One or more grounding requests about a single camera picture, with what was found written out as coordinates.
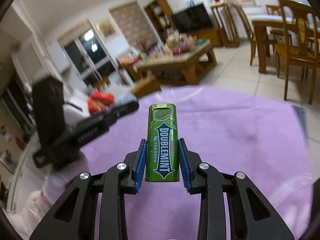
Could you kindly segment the red snack bag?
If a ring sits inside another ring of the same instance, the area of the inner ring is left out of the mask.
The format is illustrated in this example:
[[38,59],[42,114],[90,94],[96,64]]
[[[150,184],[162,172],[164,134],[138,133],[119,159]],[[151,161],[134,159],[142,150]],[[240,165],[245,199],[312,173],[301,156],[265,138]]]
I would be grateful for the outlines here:
[[95,91],[87,99],[88,111],[90,114],[100,113],[109,109],[114,104],[114,96],[110,93]]

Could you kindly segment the wooden coffee table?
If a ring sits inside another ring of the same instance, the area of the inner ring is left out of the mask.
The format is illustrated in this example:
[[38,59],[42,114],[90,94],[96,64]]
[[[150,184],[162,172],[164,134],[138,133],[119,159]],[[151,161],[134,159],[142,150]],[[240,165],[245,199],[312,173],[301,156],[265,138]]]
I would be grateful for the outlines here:
[[139,74],[159,74],[162,85],[197,85],[217,65],[213,47],[209,40],[191,51],[157,59],[140,61],[135,65]]

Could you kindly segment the framed sunflower picture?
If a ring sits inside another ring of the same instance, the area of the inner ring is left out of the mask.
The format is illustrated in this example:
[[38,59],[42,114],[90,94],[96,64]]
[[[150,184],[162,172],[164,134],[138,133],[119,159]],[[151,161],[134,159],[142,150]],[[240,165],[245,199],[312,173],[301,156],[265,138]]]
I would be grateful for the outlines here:
[[107,39],[117,33],[116,29],[114,28],[112,22],[109,19],[100,21],[96,23],[95,26],[104,39]]

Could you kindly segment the tall wooden plant stand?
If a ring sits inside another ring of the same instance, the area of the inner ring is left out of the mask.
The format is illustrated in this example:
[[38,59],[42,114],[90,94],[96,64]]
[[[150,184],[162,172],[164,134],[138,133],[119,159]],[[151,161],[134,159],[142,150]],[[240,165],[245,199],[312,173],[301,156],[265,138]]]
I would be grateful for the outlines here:
[[223,47],[239,47],[240,40],[233,16],[227,3],[212,4],[211,10],[217,23],[221,44]]

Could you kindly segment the front wooden dining chair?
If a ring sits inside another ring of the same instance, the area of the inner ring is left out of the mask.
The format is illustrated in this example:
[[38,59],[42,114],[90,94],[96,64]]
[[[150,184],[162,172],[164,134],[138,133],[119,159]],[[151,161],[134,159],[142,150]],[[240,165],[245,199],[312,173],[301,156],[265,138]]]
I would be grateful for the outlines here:
[[276,70],[280,74],[280,59],[285,61],[284,100],[289,88],[290,67],[302,68],[301,79],[311,70],[309,104],[313,103],[319,69],[319,18],[308,5],[292,0],[278,0],[283,18],[285,43],[274,45]]

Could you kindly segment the green doublemint gum tin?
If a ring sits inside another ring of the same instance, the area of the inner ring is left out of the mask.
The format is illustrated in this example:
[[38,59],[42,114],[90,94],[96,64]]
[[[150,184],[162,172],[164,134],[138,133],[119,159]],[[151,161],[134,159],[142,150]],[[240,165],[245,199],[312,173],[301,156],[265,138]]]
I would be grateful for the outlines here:
[[178,182],[179,153],[176,106],[151,105],[148,118],[146,176],[148,182]]

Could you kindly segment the purple tablecloth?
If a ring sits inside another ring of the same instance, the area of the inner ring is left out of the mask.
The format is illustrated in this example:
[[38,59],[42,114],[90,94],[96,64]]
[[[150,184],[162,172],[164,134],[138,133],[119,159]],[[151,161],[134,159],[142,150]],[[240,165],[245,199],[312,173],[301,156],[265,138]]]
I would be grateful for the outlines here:
[[[107,171],[138,149],[153,104],[172,103],[178,136],[220,172],[244,172],[281,215],[295,238],[310,221],[313,178],[304,132],[291,105],[214,87],[180,87],[150,94],[139,110],[86,145],[91,174]],[[182,182],[144,182],[125,197],[129,239],[196,239],[200,197]]]

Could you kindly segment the wooden tv cabinet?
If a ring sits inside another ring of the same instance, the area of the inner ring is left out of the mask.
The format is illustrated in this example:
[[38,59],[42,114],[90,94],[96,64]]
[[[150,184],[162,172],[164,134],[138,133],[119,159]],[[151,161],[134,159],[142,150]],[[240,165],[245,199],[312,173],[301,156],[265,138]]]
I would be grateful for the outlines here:
[[201,29],[198,31],[192,31],[188,33],[192,36],[197,36],[197,38],[206,38],[210,40],[210,44],[213,47],[223,47],[223,41],[220,35],[219,29]]

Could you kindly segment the black television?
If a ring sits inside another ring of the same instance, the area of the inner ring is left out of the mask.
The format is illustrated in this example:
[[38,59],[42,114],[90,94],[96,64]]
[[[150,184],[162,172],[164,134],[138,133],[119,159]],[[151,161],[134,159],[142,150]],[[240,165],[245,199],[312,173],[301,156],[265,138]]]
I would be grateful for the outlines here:
[[180,33],[213,28],[213,23],[203,3],[172,15],[172,21]]

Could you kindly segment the white sofa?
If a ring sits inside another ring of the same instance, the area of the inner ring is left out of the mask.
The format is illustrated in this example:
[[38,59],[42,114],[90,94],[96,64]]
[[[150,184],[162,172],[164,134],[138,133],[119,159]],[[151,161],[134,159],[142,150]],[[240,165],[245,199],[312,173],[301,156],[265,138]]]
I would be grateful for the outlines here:
[[111,85],[102,90],[94,89],[89,94],[74,89],[64,92],[63,112],[68,125],[84,120],[95,113],[100,113],[115,106],[124,105],[137,97],[129,86]]

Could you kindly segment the wooden bookshelf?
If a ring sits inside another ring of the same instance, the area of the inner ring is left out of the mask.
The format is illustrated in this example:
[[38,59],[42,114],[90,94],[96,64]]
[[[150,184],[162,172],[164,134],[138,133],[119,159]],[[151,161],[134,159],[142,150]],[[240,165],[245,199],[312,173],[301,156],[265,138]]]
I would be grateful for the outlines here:
[[171,18],[173,12],[167,0],[152,0],[144,7],[144,10],[161,41],[165,42],[168,36],[168,30],[176,29]]

